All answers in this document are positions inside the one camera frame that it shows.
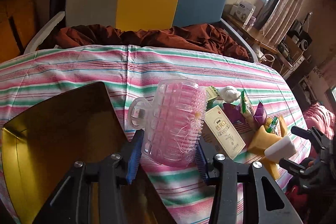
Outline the striped bed sheet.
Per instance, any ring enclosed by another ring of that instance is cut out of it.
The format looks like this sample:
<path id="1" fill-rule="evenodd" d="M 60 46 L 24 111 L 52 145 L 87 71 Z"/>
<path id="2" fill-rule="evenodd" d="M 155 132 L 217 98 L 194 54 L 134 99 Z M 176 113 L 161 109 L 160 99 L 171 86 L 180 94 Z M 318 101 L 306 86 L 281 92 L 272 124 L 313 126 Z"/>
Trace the striped bed sheet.
<path id="1" fill-rule="evenodd" d="M 1 63 L 1 129 L 39 102 L 102 81 L 129 139 L 134 134 L 126 121 L 132 101 L 152 101 L 160 80 L 177 78 L 245 90 L 254 107 L 262 102 L 269 117 L 283 116 L 288 130 L 307 129 L 288 84 L 268 66 L 213 53 L 137 46 L 41 50 Z M 177 223 L 209 222 L 214 189 L 205 186 L 194 164 L 184 170 L 169 168 L 146 157 L 141 164 Z"/>

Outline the white bed frame rail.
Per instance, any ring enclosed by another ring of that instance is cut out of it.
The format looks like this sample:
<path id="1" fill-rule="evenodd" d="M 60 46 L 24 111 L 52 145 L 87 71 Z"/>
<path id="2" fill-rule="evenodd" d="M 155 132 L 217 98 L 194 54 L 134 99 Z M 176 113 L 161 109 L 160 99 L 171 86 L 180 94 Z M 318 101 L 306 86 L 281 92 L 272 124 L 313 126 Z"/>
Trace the white bed frame rail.
<path id="1" fill-rule="evenodd" d="M 49 36 L 49 34 L 54 30 L 54 28 L 64 19 L 66 13 L 64 11 L 58 12 L 53 16 L 30 40 L 24 51 L 24 55 L 32 53 L 37 50 L 38 46 Z"/>

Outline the white appliance box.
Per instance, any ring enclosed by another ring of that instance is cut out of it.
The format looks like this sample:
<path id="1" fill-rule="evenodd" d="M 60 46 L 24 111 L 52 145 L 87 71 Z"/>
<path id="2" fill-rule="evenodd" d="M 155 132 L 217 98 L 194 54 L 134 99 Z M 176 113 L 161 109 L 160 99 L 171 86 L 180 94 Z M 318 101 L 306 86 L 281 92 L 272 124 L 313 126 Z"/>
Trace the white appliance box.
<path id="1" fill-rule="evenodd" d="M 255 12 L 256 6 L 252 5 L 246 1 L 240 1 L 239 4 L 233 5 L 230 10 L 230 15 L 242 22 L 242 24 L 247 25 L 253 13 Z"/>

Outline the wooden side desk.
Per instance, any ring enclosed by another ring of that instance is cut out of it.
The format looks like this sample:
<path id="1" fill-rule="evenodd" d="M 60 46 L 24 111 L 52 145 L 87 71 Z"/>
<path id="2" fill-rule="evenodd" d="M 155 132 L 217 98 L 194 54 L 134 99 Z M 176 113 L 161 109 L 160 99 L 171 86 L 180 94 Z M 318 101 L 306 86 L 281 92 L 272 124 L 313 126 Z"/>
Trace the wooden side desk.
<path id="1" fill-rule="evenodd" d="M 269 52 L 278 54 L 278 49 L 276 46 L 272 44 L 265 36 L 263 36 L 256 28 L 247 27 L 242 22 L 227 13 L 223 14 L 223 19 L 232 25 L 235 30 L 239 30 L 243 34 L 243 38 L 247 39 L 248 42 L 257 44 Z"/>

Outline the green snack packet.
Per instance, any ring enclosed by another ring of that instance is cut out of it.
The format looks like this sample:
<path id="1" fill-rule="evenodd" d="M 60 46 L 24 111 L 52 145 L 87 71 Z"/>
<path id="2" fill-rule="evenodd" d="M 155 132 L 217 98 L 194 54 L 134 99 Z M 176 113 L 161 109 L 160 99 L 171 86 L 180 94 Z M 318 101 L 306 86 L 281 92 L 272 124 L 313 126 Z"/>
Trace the green snack packet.
<path id="1" fill-rule="evenodd" d="M 244 90 L 240 96 L 240 112 L 246 120 L 254 118 L 255 110 Z"/>
<path id="2" fill-rule="evenodd" d="M 266 132 L 280 135 L 279 121 L 277 117 L 267 118 L 265 123 Z"/>

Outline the beige medicine box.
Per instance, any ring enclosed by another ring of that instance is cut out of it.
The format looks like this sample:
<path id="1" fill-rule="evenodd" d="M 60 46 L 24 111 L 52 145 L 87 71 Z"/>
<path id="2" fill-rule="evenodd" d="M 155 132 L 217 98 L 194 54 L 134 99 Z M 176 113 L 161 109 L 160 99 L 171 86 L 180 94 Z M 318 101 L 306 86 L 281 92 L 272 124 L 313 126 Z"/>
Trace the beige medicine box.
<path id="1" fill-rule="evenodd" d="M 206 111 L 202 137 L 215 147 L 217 153 L 223 153 L 232 160 L 245 147 L 244 140 L 219 106 Z"/>

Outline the pink transparent hair roller clip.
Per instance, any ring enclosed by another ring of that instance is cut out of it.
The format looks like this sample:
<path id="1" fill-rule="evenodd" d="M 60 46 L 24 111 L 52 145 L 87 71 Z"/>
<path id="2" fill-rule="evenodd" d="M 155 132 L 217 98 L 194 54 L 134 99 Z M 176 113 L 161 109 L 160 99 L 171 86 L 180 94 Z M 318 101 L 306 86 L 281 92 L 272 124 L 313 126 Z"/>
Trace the pink transparent hair roller clip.
<path id="1" fill-rule="evenodd" d="M 136 98 L 127 119 L 143 130 L 142 153 L 175 168 L 194 161 L 207 108 L 206 88 L 187 79 L 162 80 L 152 101 Z"/>

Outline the green medicine box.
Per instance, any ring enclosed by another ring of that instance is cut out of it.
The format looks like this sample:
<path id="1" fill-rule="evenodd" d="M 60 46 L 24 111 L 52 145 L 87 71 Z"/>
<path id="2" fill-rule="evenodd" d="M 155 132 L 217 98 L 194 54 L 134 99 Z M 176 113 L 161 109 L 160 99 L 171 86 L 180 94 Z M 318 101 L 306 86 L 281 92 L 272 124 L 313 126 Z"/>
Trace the green medicine box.
<path id="1" fill-rule="evenodd" d="M 206 91 L 207 102 L 213 102 L 220 96 L 217 89 L 212 85 L 206 87 L 205 91 Z"/>

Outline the wooden wardrobe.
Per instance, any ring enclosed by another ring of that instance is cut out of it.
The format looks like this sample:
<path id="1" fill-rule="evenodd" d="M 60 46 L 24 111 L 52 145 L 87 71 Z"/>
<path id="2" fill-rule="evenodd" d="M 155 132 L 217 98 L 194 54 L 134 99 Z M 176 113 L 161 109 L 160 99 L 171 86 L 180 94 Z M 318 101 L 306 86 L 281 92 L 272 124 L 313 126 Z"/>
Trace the wooden wardrobe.
<path id="1" fill-rule="evenodd" d="M 38 26 L 35 0 L 1 0 L 1 62 L 22 55 Z"/>

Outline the white plastic bundle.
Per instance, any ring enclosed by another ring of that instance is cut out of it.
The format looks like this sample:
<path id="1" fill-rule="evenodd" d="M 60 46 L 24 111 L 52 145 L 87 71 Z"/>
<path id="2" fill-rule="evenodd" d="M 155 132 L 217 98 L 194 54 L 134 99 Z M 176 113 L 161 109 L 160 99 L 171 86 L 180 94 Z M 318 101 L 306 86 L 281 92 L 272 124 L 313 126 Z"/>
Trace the white plastic bundle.
<path id="1" fill-rule="evenodd" d="M 226 102 L 226 103 L 232 103 L 237 101 L 240 96 L 241 92 L 238 91 L 235 87 L 233 86 L 226 86 L 224 88 L 219 89 L 219 94 L 221 98 Z"/>

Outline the gold lined storage box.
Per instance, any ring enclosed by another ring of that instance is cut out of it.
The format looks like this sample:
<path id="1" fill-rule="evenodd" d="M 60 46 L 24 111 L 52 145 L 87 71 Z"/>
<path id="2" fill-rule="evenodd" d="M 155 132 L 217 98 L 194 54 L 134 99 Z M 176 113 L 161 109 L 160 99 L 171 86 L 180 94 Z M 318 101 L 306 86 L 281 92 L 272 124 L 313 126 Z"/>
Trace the gold lined storage box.
<path id="1" fill-rule="evenodd" d="M 127 138 L 101 82 L 45 100 L 3 126 L 5 183 L 21 223 L 33 223 L 47 198 L 76 161 L 100 162 L 121 151 Z M 121 187 L 127 223 L 173 223 L 139 165 Z M 98 220 L 98 184 L 92 185 L 92 222 Z"/>

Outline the yellow sponge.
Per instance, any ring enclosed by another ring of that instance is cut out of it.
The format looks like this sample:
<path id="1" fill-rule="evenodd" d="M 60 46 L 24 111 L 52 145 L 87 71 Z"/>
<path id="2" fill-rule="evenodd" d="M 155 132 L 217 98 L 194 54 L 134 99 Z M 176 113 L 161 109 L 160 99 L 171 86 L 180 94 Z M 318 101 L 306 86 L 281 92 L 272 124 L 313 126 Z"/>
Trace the yellow sponge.
<path id="1" fill-rule="evenodd" d="M 264 152 L 271 145 L 275 144 L 277 141 L 281 140 L 282 137 L 274 133 L 268 133 L 264 125 L 261 125 L 259 129 L 253 135 L 252 141 L 250 142 L 247 151 L 255 155 L 262 156 L 260 162 L 273 177 L 274 180 L 280 178 L 278 167 L 275 162 L 270 161 L 266 158 Z"/>

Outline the purple wrapper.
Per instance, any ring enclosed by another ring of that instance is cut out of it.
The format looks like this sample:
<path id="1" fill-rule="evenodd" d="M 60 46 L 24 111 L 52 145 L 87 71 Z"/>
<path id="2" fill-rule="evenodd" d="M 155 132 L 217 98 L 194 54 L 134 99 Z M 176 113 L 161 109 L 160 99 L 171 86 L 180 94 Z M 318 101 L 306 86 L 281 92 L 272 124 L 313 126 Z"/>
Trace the purple wrapper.
<path id="1" fill-rule="evenodd" d="M 223 111 L 232 123 L 235 123 L 237 121 L 240 121 L 242 123 L 247 123 L 246 118 L 240 112 L 240 105 L 232 105 L 232 104 L 224 103 Z M 252 116 L 252 118 L 254 122 L 253 125 L 261 126 L 266 123 L 267 113 L 264 108 L 264 105 L 261 102 L 259 102 L 257 109 L 254 115 Z"/>

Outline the white sponge block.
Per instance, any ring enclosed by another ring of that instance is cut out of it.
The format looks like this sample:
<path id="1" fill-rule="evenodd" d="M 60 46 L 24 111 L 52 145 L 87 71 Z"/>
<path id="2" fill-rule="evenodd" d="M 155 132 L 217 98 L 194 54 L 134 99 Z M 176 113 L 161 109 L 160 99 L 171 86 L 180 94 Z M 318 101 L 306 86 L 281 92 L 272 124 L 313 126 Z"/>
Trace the white sponge block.
<path id="1" fill-rule="evenodd" d="M 289 135 L 284 136 L 264 151 L 265 157 L 279 164 L 281 159 L 289 159 L 297 153 L 295 145 Z"/>

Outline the rust brown blanket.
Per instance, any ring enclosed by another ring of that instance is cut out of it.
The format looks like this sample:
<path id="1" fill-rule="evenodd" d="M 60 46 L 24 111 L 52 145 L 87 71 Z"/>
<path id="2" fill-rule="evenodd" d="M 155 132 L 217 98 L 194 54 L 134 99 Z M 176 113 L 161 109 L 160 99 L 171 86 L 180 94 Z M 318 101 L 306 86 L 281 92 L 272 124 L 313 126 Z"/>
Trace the rust brown blanket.
<path id="1" fill-rule="evenodd" d="M 65 27 L 55 34 L 53 42 L 63 49 L 79 46 L 162 47 L 214 53 L 247 61 L 248 51 L 223 29 L 211 24 L 196 24 L 165 30 L 122 31 L 99 24 Z"/>

